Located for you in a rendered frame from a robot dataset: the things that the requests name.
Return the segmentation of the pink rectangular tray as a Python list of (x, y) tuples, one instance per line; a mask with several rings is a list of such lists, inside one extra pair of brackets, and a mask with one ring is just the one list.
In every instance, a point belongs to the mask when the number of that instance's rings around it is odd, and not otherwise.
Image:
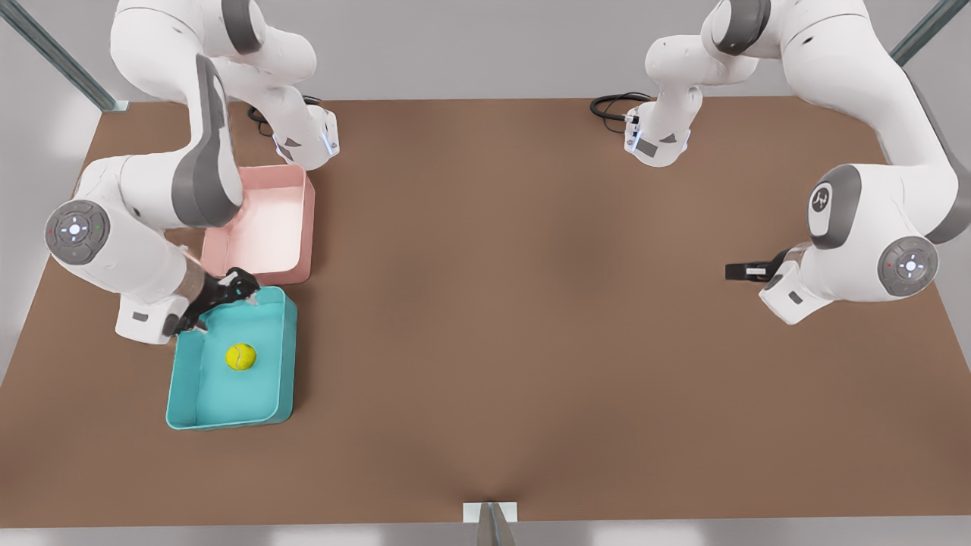
[(223, 276), (233, 267), (263, 286), (301, 284), (311, 276), (316, 191), (298, 165), (240, 167), (243, 203), (225, 227), (208, 228), (201, 264)]

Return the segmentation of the teal rectangular tray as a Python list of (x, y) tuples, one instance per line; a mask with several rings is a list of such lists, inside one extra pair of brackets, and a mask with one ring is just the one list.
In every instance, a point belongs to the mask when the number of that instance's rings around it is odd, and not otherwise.
[[(280, 424), (294, 408), (298, 311), (280, 287), (261, 287), (254, 305), (238, 301), (203, 315), (206, 332), (183, 332), (174, 349), (166, 422), (175, 431)], [(223, 359), (234, 344), (252, 345), (246, 371)]]

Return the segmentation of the silver frame post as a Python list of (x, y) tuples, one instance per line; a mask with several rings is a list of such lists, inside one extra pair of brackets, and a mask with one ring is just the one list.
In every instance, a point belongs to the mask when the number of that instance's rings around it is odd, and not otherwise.
[(510, 522), (519, 521), (517, 502), (465, 502), (464, 524), (476, 524), (475, 546), (517, 546)]
[(127, 100), (112, 97), (17, 0), (0, 0), (0, 18), (102, 113), (128, 110), (130, 103)]
[(913, 28), (889, 52), (901, 67), (949, 24), (971, 0), (937, 0), (935, 5), (913, 25)]

